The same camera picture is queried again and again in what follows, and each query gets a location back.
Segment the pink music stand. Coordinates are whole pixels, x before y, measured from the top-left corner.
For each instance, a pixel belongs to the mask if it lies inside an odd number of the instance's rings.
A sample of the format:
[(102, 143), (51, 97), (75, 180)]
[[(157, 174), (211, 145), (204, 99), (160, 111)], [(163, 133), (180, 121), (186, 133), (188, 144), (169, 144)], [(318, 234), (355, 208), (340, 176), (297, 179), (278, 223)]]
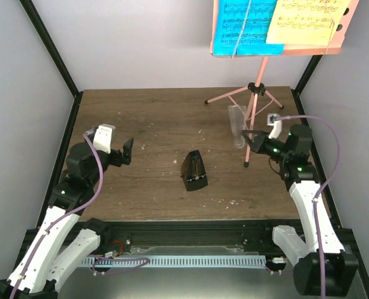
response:
[[(321, 57), (323, 55), (332, 55), (340, 53), (342, 49), (342, 44), (345, 40), (345, 34), (350, 25), (350, 21), (352, 20), (353, 14), (358, 6), (358, 1), (349, 1), (350, 4), (348, 8), (346, 8), (337, 31), (335, 32), (332, 40), (329, 42), (327, 46), (322, 45), (300, 45), (300, 44), (284, 44), (284, 52), (279, 56), (301, 56), (301, 55), (311, 55), (314, 58)], [(248, 108), (243, 111), (245, 124), (248, 125), (249, 128), (254, 127), (254, 122), (256, 115), (259, 113), (257, 110), (257, 104), (260, 97), (266, 95), (271, 103), (275, 103), (279, 108), (282, 108), (283, 105), (280, 103), (269, 91), (266, 90), (266, 87), (262, 83), (262, 78), (268, 63), (268, 60), (273, 55), (252, 55), (252, 56), (260, 56), (262, 58), (261, 65), (259, 68), (259, 72), (257, 74), (257, 78), (254, 82), (251, 82), (245, 87), (239, 88), (232, 92), (228, 92), (226, 94), (217, 96), (215, 98), (211, 98), (206, 100), (205, 103), (209, 104), (223, 98), (232, 99), (234, 95), (250, 91), (251, 96), (248, 104)]]

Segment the black metronome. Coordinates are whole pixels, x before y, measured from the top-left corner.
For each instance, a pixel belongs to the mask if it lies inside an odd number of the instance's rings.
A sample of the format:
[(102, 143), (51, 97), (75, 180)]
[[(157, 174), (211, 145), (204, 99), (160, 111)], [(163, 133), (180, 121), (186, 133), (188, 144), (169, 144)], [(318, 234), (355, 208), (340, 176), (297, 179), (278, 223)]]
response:
[(187, 192), (198, 191), (208, 186), (205, 165), (199, 150), (187, 154), (180, 172)]

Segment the yellow sheet music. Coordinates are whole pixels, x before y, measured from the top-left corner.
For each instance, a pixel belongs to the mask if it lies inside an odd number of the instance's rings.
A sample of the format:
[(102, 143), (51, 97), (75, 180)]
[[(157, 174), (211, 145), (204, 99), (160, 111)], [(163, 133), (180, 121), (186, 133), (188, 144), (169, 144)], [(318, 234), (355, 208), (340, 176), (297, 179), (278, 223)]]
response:
[(266, 42), (327, 46), (349, 4), (342, 0), (278, 0)]

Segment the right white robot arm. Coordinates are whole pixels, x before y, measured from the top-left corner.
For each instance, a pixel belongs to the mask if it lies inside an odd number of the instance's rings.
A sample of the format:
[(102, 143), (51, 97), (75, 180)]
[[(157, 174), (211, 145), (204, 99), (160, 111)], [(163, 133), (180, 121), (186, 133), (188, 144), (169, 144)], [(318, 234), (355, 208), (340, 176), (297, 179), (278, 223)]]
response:
[(265, 154), (279, 165), (279, 176), (294, 201), (304, 237), (289, 225), (264, 232), (265, 249), (280, 248), (293, 266), (297, 292), (306, 296), (345, 297), (355, 277), (358, 260), (347, 253), (337, 237), (320, 195), (320, 180), (309, 152), (312, 131), (305, 125), (292, 125), (286, 141), (264, 131), (241, 132), (250, 150)]

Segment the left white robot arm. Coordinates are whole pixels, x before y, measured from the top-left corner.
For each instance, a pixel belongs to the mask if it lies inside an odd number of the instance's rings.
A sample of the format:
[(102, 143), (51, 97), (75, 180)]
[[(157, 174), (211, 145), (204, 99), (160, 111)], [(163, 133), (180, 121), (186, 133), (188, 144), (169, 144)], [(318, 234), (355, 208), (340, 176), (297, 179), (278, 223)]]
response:
[(40, 229), (14, 271), (0, 280), (0, 298), (57, 298), (88, 255), (111, 247), (108, 225), (95, 218), (85, 222), (66, 249), (62, 245), (99, 195), (108, 167), (130, 164), (133, 143), (130, 138), (123, 150), (115, 150), (110, 149), (110, 140), (97, 143), (94, 136), (87, 136), (70, 148), (64, 177), (52, 191)]

